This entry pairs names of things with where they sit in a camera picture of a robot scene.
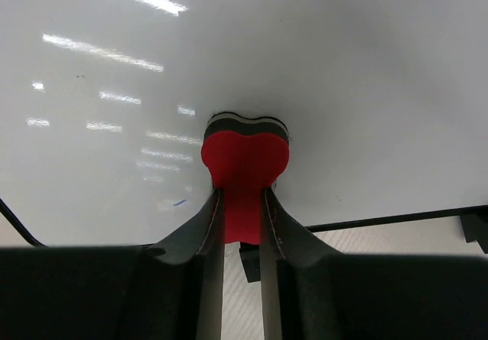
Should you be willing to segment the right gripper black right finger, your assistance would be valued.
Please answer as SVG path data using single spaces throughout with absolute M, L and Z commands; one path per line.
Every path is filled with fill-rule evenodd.
M 267 339 L 485 339 L 487 261 L 344 254 L 261 195 Z

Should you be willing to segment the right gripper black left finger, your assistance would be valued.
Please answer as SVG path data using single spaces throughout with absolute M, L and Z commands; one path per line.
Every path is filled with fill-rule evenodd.
M 3 339 L 219 339 L 223 193 L 152 245 L 1 251 Z

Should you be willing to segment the red bone-shaped eraser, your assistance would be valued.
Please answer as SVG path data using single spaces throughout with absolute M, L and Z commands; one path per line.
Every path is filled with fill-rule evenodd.
M 201 160 L 213 188 L 223 192 L 226 244 L 260 243 L 261 193 L 286 169 L 289 143 L 287 127 L 275 117 L 224 111 L 209 119 Z

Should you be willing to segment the white whiteboard black frame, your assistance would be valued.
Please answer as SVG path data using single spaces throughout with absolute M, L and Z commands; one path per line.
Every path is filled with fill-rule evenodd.
M 487 0 L 1 0 L 1 197 L 47 245 L 154 242 L 213 114 L 282 120 L 308 226 L 487 202 Z

